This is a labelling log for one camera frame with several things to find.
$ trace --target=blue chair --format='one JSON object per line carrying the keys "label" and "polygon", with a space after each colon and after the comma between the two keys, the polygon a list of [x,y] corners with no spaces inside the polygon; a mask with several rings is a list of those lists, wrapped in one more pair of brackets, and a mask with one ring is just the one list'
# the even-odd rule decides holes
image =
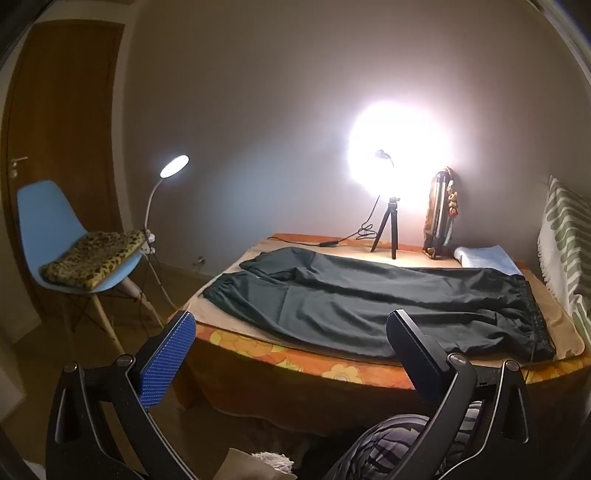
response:
{"label": "blue chair", "polygon": [[[94,290],[87,291],[49,283],[41,277],[40,267],[65,253],[87,233],[87,230],[78,221],[63,192],[51,180],[39,181],[20,188],[17,192],[17,206],[22,249],[32,277],[40,286],[49,290],[64,294],[90,296],[107,335],[119,353],[124,353],[124,350],[100,303],[98,298],[100,292],[120,284],[129,295],[138,299],[162,326],[162,321],[152,304],[128,277],[139,263],[141,252],[138,251],[129,257]],[[67,338],[73,350],[72,326],[64,297],[62,307]]]}

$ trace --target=wooden chair leg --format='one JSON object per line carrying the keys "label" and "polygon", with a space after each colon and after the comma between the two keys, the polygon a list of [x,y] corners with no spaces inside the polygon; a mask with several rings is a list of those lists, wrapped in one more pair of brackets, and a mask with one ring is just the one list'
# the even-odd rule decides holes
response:
{"label": "wooden chair leg", "polygon": [[144,295],[140,288],[129,277],[125,277],[121,282],[121,285],[133,298],[138,299],[145,309],[149,311],[150,315],[156,319],[162,328],[164,328],[160,315],[158,315],[158,312],[156,312],[156,309],[148,301],[146,295]]}
{"label": "wooden chair leg", "polygon": [[76,348],[74,347],[74,338],[72,336],[72,321],[70,319],[70,312],[66,300],[66,294],[63,293],[61,295],[61,313],[64,317],[64,329],[66,330],[66,339],[70,354],[72,355],[72,360],[76,360]]}
{"label": "wooden chair leg", "polygon": [[100,304],[100,300],[99,300],[98,296],[91,295],[90,298],[92,299],[92,303],[95,305],[96,311],[99,314],[100,321],[102,322],[103,327],[105,328],[105,331],[107,332],[107,335],[111,339],[111,342],[113,342],[115,349],[119,352],[120,355],[122,355],[123,353],[125,353],[125,351],[123,350],[123,347],[119,343],[119,339],[115,335],[115,331],[113,330],[113,327],[111,326],[111,323],[110,323],[109,319],[107,318],[105,311],[103,310],[103,306]]}

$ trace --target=green striped fabric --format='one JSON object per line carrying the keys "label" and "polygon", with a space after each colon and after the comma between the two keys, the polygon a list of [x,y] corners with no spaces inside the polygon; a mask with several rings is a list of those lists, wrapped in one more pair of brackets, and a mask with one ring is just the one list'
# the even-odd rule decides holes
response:
{"label": "green striped fabric", "polygon": [[[591,349],[591,205],[550,177],[543,223],[538,251],[544,279]],[[544,230],[553,236],[553,254],[543,245]]]}

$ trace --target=lamp head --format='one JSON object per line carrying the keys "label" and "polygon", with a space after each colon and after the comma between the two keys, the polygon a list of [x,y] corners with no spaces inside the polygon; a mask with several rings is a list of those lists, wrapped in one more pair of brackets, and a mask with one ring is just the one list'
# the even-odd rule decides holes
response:
{"label": "lamp head", "polygon": [[182,170],[187,163],[189,163],[189,157],[186,155],[181,155],[171,160],[160,172],[160,177],[163,179],[171,177]]}
{"label": "lamp head", "polygon": [[353,124],[348,160],[352,178],[372,194],[423,205],[433,175],[449,163],[449,139],[426,111],[377,102]]}

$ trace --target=white fluffy object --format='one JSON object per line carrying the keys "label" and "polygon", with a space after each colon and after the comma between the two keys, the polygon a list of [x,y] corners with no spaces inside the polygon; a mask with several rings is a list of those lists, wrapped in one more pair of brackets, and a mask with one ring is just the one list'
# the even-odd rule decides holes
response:
{"label": "white fluffy object", "polygon": [[291,466],[294,464],[285,455],[280,455],[279,453],[259,452],[253,453],[252,456],[283,473],[291,473]]}

